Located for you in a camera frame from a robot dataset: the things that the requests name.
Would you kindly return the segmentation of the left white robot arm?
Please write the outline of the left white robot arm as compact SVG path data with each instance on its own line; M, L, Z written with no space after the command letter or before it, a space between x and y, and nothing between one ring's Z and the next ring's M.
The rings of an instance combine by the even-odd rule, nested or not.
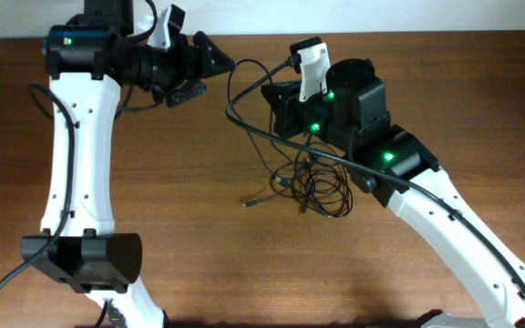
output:
M234 67L204 33L182 33L184 16L171 5L136 34L130 1L88 1L45 41L45 93L55 110L52 176L40 231L22 239L21 252L101 306L116 327L169 323L141 280L140 236L115 230L109 176L121 89L138 87L156 105L175 107L204 94L206 78Z

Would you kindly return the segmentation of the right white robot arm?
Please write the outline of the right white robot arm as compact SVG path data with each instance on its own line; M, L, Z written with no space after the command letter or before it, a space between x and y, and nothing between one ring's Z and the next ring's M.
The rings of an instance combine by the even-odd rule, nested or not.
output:
M341 149L354 184L414 229L455 274L486 327L525 327L525 263L464 201L438 159L391 122L384 82L372 63L340 61L317 84L267 82L273 139L302 132Z

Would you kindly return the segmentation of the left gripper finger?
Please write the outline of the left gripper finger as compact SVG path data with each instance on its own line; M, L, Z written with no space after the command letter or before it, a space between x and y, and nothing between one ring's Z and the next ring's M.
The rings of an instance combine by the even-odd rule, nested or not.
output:
M188 82L180 88L174 89L165 97L166 105L168 108L174 108L195 97L204 95L207 90L207 85L202 81Z
M193 36L193 44L199 53L198 78L215 77L235 69L235 62L202 31Z

